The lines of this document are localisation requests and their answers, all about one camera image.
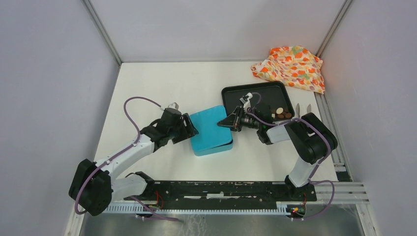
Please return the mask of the teal chocolate tin box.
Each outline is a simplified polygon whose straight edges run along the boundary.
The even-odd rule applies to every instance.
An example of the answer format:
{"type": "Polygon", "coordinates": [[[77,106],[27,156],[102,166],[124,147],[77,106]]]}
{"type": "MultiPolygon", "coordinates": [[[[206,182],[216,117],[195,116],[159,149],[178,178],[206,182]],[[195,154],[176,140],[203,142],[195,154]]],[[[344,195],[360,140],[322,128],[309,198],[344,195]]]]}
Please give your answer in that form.
{"type": "Polygon", "coordinates": [[[196,156],[204,156],[231,150],[233,143],[233,140],[224,144],[215,144],[214,142],[191,142],[191,147],[196,156]]]}

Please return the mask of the steel tongs with white handle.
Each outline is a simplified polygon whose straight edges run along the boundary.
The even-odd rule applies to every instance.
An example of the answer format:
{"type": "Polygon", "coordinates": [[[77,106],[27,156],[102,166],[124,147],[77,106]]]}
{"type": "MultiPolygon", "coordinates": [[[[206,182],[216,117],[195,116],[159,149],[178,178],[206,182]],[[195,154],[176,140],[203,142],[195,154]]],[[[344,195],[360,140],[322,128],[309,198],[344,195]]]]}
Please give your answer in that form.
{"type": "Polygon", "coordinates": [[[312,106],[311,104],[308,104],[306,106],[302,106],[299,103],[295,106],[295,117],[301,118],[303,115],[312,112],[312,106]]]}

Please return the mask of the teal tin lid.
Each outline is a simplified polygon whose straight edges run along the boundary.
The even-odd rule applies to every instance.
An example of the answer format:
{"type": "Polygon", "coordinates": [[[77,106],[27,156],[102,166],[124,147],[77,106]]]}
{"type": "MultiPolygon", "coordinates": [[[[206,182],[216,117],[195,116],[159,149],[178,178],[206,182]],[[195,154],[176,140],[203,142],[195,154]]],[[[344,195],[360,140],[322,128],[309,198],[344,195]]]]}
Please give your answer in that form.
{"type": "Polygon", "coordinates": [[[214,142],[224,144],[233,140],[229,128],[219,127],[217,122],[227,116],[223,105],[218,105],[190,115],[192,123],[199,134],[191,138],[191,142],[214,142]]]}

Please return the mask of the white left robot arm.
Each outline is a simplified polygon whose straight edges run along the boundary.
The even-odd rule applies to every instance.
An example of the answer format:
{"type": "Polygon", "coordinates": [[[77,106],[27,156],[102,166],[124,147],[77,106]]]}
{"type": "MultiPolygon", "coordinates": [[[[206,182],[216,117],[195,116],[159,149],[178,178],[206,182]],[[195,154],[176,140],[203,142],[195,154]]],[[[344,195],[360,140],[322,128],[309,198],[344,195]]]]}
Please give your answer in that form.
{"type": "Polygon", "coordinates": [[[151,199],[154,196],[154,186],[147,175],[119,176],[169,141],[176,144],[198,133],[187,113],[166,108],[161,118],[144,127],[132,143],[110,157],[96,162],[88,159],[81,161],[68,192],[75,201],[75,212],[97,216],[113,201],[130,196],[138,196],[145,201],[151,199]]]}

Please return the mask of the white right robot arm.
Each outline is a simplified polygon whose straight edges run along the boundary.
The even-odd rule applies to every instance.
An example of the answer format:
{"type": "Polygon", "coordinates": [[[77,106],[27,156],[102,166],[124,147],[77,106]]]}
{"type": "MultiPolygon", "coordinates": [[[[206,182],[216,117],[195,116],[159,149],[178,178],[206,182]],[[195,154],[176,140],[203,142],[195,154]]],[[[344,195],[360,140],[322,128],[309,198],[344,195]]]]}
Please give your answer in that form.
{"type": "Polygon", "coordinates": [[[304,194],[303,188],[311,183],[318,167],[338,147],[335,135],[314,113],[274,123],[271,111],[246,111],[238,106],[217,125],[234,132],[240,132],[243,127],[256,129],[259,140],[266,145],[292,142],[298,158],[284,180],[284,195],[291,201],[298,200],[304,194]]]}

